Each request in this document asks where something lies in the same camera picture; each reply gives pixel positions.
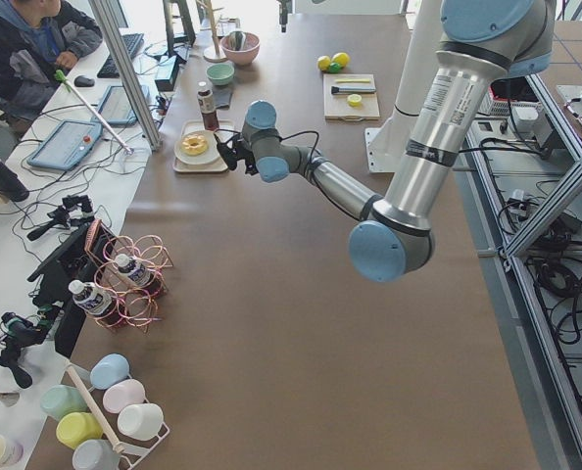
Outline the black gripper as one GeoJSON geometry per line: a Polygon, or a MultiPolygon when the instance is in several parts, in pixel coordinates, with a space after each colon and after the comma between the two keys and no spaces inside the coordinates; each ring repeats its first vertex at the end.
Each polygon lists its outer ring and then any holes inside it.
{"type": "Polygon", "coordinates": [[[225,142],[217,142],[216,148],[229,170],[235,170],[238,163],[243,162],[246,174],[257,173],[254,154],[247,148],[243,138],[230,138],[225,142]]]}

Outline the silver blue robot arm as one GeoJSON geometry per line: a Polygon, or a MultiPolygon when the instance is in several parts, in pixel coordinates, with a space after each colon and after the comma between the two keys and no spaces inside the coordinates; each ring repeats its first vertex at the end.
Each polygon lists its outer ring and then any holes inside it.
{"type": "Polygon", "coordinates": [[[549,65],[555,12],[553,1],[442,3],[438,70],[385,195],[314,147],[284,144],[276,110],[264,100],[250,105],[240,132],[217,142],[219,154],[229,169],[245,161],[247,172],[264,182],[304,176],[357,221],[348,240],[356,271],[372,281],[393,281],[432,257],[429,214],[490,84],[549,65]]]}

